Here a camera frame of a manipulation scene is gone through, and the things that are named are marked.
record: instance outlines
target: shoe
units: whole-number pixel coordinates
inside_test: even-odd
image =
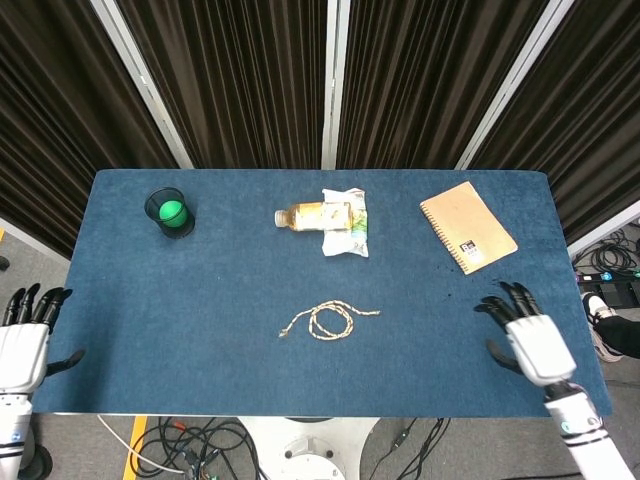
[[[609,363],[620,361],[624,355],[607,345],[600,334],[593,328],[603,318],[616,315],[616,311],[613,308],[610,308],[606,303],[604,303],[604,300],[602,300],[595,293],[583,293],[580,297],[582,298],[584,311],[587,314],[587,320],[589,321],[589,331],[591,332],[591,339],[593,341],[593,346],[596,349],[598,357],[600,357],[601,360]]]

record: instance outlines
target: black cup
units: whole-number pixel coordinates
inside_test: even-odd
[[[153,192],[144,202],[144,211],[158,224],[162,233],[170,238],[189,235],[196,224],[196,219],[184,201],[184,195],[177,188],[164,187]]]

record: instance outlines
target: plastic bottle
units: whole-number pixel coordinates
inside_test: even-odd
[[[276,227],[304,230],[349,230],[353,224],[349,203],[297,203],[288,210],[277,210]]]

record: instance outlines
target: white cable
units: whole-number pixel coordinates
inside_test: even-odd
[[[124,447],[129,450],[129,453],[131,453],[131,455],[135,455],[136,457],[138,457],[138,459],[142,460],[143,462],[147,462],[149,465],[152,465],[156,468],[159,468],[160,470],[164,470],[165,472],[171,472],[171,473],[179,473],[180,475],[185,475],[185,472],[183,472],[182,470],[176,470],[175,468],[168,468],[168,467],[164,467],[162,465],[157,464],[156,462],[149,460],[148,458],[143,457],[142,455],[140,455],[138,452],[136,452],[133,448],[131,448],[129,445],[127,445],[127,442],[125,442],[124,440],[122,440],[122,438],[120,438],[120,435],[118,435],[115,430],[113,428],[111,428],[107,422],[104,421],[104,419],[102,418],[101,415],[96,415],[98,417],[98,420],[100,420],[100,423],[102,423],[102,425],[104,425],[104,428],[106,428],[107,430],[109,430],[109,432],[111,432],[111,435],[113,435],[116,440],[118,440],[122,445],[124,445]]]

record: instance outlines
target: notebook label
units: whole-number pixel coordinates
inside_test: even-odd
[[[460,245],[460,249],[467,256],[471,263],[480,263],[484,260],[484,255],[472,240]]]

